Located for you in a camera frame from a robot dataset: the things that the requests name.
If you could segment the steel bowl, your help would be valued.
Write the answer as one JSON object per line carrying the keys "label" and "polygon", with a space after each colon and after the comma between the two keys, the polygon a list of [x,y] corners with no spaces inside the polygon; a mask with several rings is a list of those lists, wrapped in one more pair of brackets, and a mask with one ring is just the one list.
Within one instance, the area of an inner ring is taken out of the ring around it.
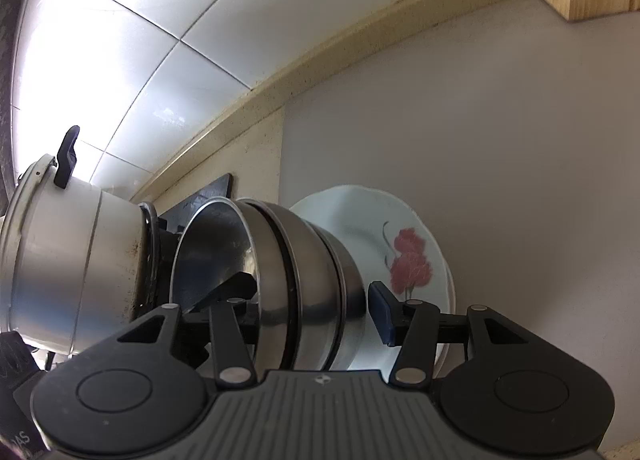
{"label": "steel bowl", "polygon": [[284,257],[293,269],[294,370],[329,370],[344,333],[346,302],[328,243],[309,221],[280,205],[250,200],[276,228]]}
{"label": "steel bowl", "polygon": [[253,206],[213,198],[195,212],[182,233],[170,299],[185,310],[240,271],[257,281],[255,369],[277,369],[288,333],[288,278],[280,245],[266,217]]}
{"label": "steel bowl", "polygon": [[366,330],[367,296],[358,267],[341,241],[326,229],[312,224],[334,263],[340,284],[341,311],[329,370],[348,370],[362,344]]}

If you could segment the pale blue plate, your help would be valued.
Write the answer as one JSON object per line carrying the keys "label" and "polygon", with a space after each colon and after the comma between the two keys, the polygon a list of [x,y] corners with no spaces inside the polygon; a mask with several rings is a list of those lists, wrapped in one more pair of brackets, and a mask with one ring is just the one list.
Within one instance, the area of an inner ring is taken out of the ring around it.
{"label": "pale blue plate", "polygon": [[[360,186],[326,189],[298,201],[291,212],[332,233],[352,255],[367,296],[366,330],[349,367],[388,376],[398,356],[378,336],[368,310],[368,287],[383,282],[399,302],[427,302],[449,311],[446,261],[416,213],[393,195]],[[290,323],[286,350],[295,356],[294,279],[290,280]]]}
{"label": "pale blue plate", "polygon": [[[447,325],[449,323],[449,319],[451,316],[457,315],[457,296],[456,290],[454,290],[454,277],[452,276],[451,269],[448,264],[446,264],[446,272],[447,272],[447,295],[448,295],[448,303],[449,303],[449,311],[448,313],[443,313],[442,316],[445,318],[445,321],[442,325]],[[439,376],[442,373],[442,369],[444,368],[447,355],[449,350],[449,343],[443,342],[438,343],[437,345],[437,354],[434,363],[434,376]]]}

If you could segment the aluminium steamer pot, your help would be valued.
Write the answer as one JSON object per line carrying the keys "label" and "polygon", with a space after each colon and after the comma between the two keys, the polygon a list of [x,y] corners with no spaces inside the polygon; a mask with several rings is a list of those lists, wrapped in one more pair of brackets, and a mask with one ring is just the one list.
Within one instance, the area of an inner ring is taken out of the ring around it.
{"label": "aluminium steamer pot", "polygon": [[160,222],[76,177],[72,126],[30,165],[1,229],[1,328],[70,356],[163,303]]}

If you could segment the grey counter mat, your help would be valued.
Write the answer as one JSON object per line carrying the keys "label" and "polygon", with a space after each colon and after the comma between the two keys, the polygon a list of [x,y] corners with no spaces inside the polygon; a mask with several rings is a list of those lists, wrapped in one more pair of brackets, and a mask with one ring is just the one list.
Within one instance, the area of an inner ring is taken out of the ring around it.
{"label": "grey counter mat", "polygon": [[461,306],[486,304],[611,384],[639,436],[639,18],[507,0],[434,27],[285,109],[279,198],[342,183],[423,219]]}

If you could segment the black range hood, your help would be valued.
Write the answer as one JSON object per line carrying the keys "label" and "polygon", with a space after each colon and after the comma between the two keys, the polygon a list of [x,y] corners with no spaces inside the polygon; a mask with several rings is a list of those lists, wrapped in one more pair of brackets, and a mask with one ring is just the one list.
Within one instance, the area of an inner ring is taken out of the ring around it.
{"label": "black range hood", "polygon": [[15,189],[11,82],[23,0],[1,0],[1,214]]}

